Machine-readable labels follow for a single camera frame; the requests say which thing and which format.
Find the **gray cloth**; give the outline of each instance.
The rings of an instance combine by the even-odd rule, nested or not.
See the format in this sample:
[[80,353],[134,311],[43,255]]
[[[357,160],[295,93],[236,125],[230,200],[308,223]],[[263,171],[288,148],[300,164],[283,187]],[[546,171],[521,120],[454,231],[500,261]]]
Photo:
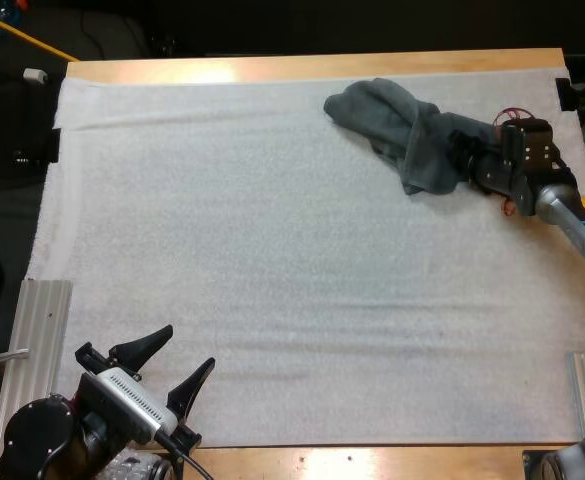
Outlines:
[[353,83],[328,97],[323,108],[337,125],[370,141],[377,155],[396,168],[408,195],[450,193],[466,180],[448,160],[448,137],[454,130],[497,143],[492,125],[441,113],[384,78]]

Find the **black cable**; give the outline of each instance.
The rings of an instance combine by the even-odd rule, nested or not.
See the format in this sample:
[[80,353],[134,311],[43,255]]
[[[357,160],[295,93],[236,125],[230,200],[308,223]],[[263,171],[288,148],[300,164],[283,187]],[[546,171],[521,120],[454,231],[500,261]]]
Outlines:
[[143,50],[143,47],[141,47],[141,42],[139,42],[139,39],[136,37],[136,33],[134,33],[134,29],[132,28],[132,25],[130,25],[130,22],[128,21],[128,19],[126,17],[124,17],[123,15],[119,15],[119,17],[121,17],[121,20],[123,21],[123,23],[127,27],[128,31],[130,32],[130,35],[132,35],[132,39],[134,40],[134,43],[136,44],[136,48],[139,50],[139,56],[141,58],[145,57],[145,52]]
[[210,475],[208,472],[206,472],[205,469],[201,465],[199,465],[192,457],[190,457],[189,455],[182,452],[181,449],[178,447],[178,445],[176,443],[174,443],[174,441],[170,438],[170,436],[167,433],[165,433],[163,430],[159,429],[154,434],[154,440],[156,440],[159,443],[159,445],[161,445],[162,447],[165,447],[165,449],[168,451],[168,453],[174,457],[173,458],[174,461],[186,462],[194,470],[196,470],[197,473],[199,475],[201,475],[201,477],[204,478],[205,480],[214,480],[212,478],[212,475]]
[[99,51],[99,55],[101,55],[101,60],[105,60],[105,52],[103,51],[103,46],[101,46],[99,41],[96,38],[94,38],[94,36],[92,34],[88,33],[85,30],[85,10],[81,10],[79,25],[81,27],[81,32],[83,32],[83,35],[85,35],[85,37],[88,40],[90,40],[90,42],[92,42],[92,44]]

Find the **cable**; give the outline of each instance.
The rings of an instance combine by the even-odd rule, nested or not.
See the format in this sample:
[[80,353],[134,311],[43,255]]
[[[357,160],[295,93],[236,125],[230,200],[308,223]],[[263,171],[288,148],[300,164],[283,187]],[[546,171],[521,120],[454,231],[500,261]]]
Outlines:
[[58,50],[58,49],[48,45],[47,43],[43,43],[41,40],[37,40],[36,38],[31,37],[27,33],[23,33],[18,28],[14,28],[12,25],[8,25],[7,23],[2,22],[1,20],[0,20],[0,28],[10,32],[13,35],[16,35],[17,37],[21,38],[22,40],[25,40],[28,43],[31,43],[32,45],[35,45],[39,48],[42,48],[43,50],[46,50],[46,51],[52,53],[53,55],[61,57],[63,60],[66,60],[68,62],[80,62],[80,60],[78,58],[73,57],[72,55],[68,55],[67,53],[65,53],[61,50]]
[[83,35],[85,35],[85,37],[88,40],[90,40],[90,42],[92,42],[92,44],[99,51],[99,55],[101,55],[101,60],[105,60],[105,52],[103,51],[103,46],[101,45],[101,43],[99,43],[99,41],[96,38],[94,38],[94,36],[91,33],[88,33],[85,30],[85,10],[81,10],[81,14],[79,16],[79,26],[81,27],[81,32],[83,32]]
[[162,447],[165,447],[168,453],[170,455],[173,455],[177,462],[179,460],[183,460],[186,463],[188,463],[194,470],[196,470],[197,473],[201,475],[201,477],[203,477],[205,480],[214,480],[212,478],[212,475],[206,472],[205,469],[201,465],[199,465],[193,458],[183,453],[181,449],[178,447],[178,445],[172,440],[172,438],[170,438],[170,436],[163,430],[159,429],[154,434],[154,440],[156,440]]

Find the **red object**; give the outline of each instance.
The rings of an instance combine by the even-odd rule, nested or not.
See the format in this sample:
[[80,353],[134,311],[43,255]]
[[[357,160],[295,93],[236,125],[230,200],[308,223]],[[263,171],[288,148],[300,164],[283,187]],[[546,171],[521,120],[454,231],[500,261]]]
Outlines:
[[516,119],[519,119],[519,118],[534,118],[534,115],[532,115],[525,108],[510,107],[510,108],[506,108],[504,110],[501,110],[499,112],[499,114],[496,116],[496,118],[494,119],[494,122],[492,122],[492,125],[495,126],[495,127],[498,127],[504,121],[506,121],[506,120],[514,120],[515,118]]

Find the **dark background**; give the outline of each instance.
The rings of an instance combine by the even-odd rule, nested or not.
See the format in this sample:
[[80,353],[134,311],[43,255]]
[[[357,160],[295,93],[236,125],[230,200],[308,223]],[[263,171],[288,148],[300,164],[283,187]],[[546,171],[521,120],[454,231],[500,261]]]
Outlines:
[[[30,0],[19,28],[81,60],[561,47],[573,80],[585,74],[585,2],[567,0]],[[55,78],[41,92],[46,102],[20,96],[13,79],[26,67]],[[0,138],[27,143],[32,126],[49,131],[65,68],[14,36],[0,39],[0,74],[8,78]],[[0,191],[0,353],[29,262],[41,178]]]

